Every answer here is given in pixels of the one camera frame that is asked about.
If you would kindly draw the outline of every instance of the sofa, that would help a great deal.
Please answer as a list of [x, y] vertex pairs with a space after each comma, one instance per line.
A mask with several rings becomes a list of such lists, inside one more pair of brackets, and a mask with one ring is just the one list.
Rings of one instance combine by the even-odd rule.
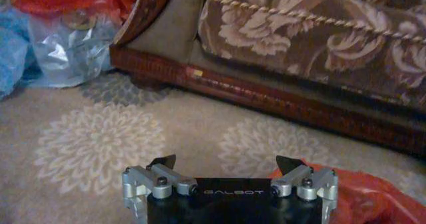
[[426, 0], [137, 0], [109, 51], [141, 87], [426, 155]]

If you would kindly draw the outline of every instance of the sofa leg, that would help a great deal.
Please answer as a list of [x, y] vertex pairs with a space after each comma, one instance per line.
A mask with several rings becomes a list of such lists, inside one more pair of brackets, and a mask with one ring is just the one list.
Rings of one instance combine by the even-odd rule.
[[148, 91], [161, 91], [168, 86], [167, 83], [163, 83], [159, 80], [149, 78], [141, 74], [132, 74], [131, 82], [137, 88]]

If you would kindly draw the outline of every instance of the gold coin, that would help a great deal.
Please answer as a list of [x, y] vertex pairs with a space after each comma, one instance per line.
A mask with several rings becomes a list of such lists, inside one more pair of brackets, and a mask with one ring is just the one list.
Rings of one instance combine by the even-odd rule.
[[88, 30], [96, 25], [96, 15], [88, 15], [84, 10], [75, 10], [72, 12], [64, 13], [61, 16], [63, 23], [71, 29]]

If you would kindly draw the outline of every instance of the carpet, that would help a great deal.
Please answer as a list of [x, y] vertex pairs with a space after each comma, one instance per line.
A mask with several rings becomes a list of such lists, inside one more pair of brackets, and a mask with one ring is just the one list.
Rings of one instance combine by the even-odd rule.
[[266, 177], [276, 155], [364, 171], [426, 205], [426, 164], [405, 154], [112, 72], [0, 102], [0, 223], [132, 223], [121, 172], [177, 155], [195, 177]]

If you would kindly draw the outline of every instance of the floral upholstery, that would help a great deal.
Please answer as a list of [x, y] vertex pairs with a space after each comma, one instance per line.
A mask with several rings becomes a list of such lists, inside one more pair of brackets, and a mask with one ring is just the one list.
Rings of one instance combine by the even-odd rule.
[[199, 34], [225, 59], [426, 111], [426, 0], [207, 0]]

